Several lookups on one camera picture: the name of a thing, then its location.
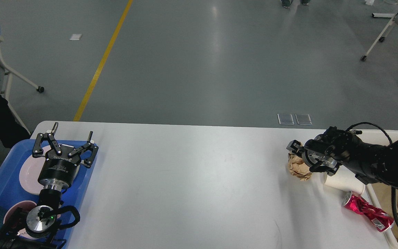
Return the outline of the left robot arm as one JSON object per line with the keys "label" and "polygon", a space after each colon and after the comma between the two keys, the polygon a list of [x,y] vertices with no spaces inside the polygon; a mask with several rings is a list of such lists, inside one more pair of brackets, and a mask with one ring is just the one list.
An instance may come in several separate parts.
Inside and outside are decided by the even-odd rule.
{"label": "left robot arm", "polygon": [[52,129],[17,143],[0,167],[0,249],[62,249],[80,221],[99,146]]}

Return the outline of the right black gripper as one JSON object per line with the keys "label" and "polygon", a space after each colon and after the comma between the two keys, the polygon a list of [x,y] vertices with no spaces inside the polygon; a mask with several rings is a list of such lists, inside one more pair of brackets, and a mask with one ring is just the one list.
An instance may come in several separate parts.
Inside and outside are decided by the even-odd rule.
{"label": "right black gripper", "polygon": [[310,172],[325,172],[328,176],[335,175],[340,167],[332,155],[335,148],[335,145],[321,140],[308,140],[304,146],[301,142],[292,140],[286,147],[293,155],[303,155],[303,160],[310,167]]}

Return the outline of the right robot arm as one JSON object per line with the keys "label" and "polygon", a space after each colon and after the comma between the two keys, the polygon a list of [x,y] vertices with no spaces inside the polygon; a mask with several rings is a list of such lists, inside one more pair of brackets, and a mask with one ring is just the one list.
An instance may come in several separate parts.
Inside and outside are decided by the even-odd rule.
{"label": "right robot arm", "polygon": [[391,187],[391,208],[398,227],[396,211],[396,190],[398,190],[398,140],[393,142],[387,132],[389,145],[363,142],[355,130],[355,124],[346,130],[329,127],[305,144],[297,140],[286,147],[293,155],[302,158],[310,172],[326,172],[329,176],[337,173],[343,165],[364,184],[384,183]]}

